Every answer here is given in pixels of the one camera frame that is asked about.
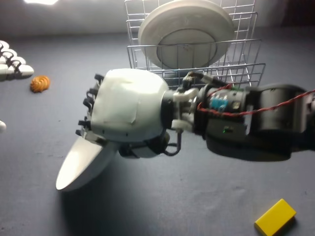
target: orange cookie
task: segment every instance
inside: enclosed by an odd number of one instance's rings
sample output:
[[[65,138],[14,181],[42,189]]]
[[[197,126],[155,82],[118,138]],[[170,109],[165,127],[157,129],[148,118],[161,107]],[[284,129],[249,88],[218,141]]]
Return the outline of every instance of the orange cookie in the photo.
[[[39,75],[31,81],[31,90],[33,92],[43,92],[50,86],[50,80],[47,76]]]

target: gray tabletop surface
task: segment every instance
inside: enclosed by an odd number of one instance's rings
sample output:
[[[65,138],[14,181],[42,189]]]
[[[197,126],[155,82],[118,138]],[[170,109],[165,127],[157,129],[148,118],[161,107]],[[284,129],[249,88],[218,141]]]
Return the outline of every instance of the gray tabletop surface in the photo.
[[[315,88],[315,29],[261,29],[262,84]],[[185,133],[175,157],[117,156],[84,188],[61,195],[59,168],[77,138],[94,74],[129,67],[125,34],[8,40],[35,74],[0,83],[0,236],[256,236],[254,221],[279,199],[297,211],[286,236],[315,235],[315,153],[285,162],[218,156]]]

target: wire basket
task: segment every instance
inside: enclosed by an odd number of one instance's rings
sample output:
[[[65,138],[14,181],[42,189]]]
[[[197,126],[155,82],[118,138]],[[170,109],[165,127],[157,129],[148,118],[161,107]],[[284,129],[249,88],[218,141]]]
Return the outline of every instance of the wire basket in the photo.
[[[143,69],[159,74],[169,86],[176,89],[182,78],[189,71],[200,71],[217,76],[219,79],[232,82],[239,87],[257,86],[260,83],[265,64],[256,64],[261,40],[252,39],[257,13],[253,12],[255,0],[212,0],[212,2],[224,8],[233,20],[235,27],[234,39],[226,42],[177,44],[177,45],[139,45],[137,32],[145,17],[155,8],[170,0],[125,0],[127,13],[127,29],[130,46],[127,47],[130,67]],[[209,60],[213,51],[219,44],[227,44],[227,53],[213,64],[196,64],[196,58],[200,55]],[[150,62],[146,51],[155,47],[161,61],[160,67]],[[185,69],[182,69],[179,59],[181,51],[190,48],[190,58],[185,58]],[[177,62],[175,69],[169,69],[163,63],[163,50],[173,50],[174,58],[168,58]]]

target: twisted red cable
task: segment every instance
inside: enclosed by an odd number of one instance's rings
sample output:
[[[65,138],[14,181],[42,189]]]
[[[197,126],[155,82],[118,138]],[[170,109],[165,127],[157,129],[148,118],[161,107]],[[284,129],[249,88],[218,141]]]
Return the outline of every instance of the twisted red cable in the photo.
[[[227,85],[227,86],[224,86],[224,87],[221,87],[219,88],[218,90],[210,93],[208,96],[211,96],[212,94],[216,93],[217,91],[220,91],[222,89],[230,89],[231,88],[231,84]],[[229,113],[229,112],[218,112],[214,109],[205,109],[205,108],[202,108],[201,105],[202,103],[199,103],[198,106],[197,106],[197,110],[199,111],[202,111],[202,112],[209,112],[209,113],[213,113],[215,115],[220,115],[220,116],[229,116],[229,117],[241,117],[241,116],[245,116],[245,115],[253,115],[253,114],[256,114],[256,113],[260,113],[260,112],[265,112],[265,111],[271,111],[271,110],[275,110],[279,107],[282,107],[282,106],[286,106],[286,105],[289,105],[291,103],[293,103],[295,100],[299,99],[299,98],[302,98],[302,97],[305,97],[307,95],[310,95],[311,93],[315,93],[315,89],[312,90],[312,91],[308,91],[308,92],[305,92],[303,94],[300,94],[290,100],[287,100],[285,102],[282,102],[282,103],[279,103],[278,105],[276,106],[273,106],[273,107],[268,107],[268,108],[261,108],[261,109],[258,109],[258,110],[253,110],[253,111],[249,111],[249,112],[240,112],[240,113]]]

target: yellow rectangular object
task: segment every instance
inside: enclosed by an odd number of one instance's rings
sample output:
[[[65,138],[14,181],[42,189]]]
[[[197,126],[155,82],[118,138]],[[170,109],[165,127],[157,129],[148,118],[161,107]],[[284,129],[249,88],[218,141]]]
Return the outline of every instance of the yellow rectangular object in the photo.
[[[254,225],[264,236],[272,236],[295,214],[296,211],[285,200],[281,199],[256,220]]]

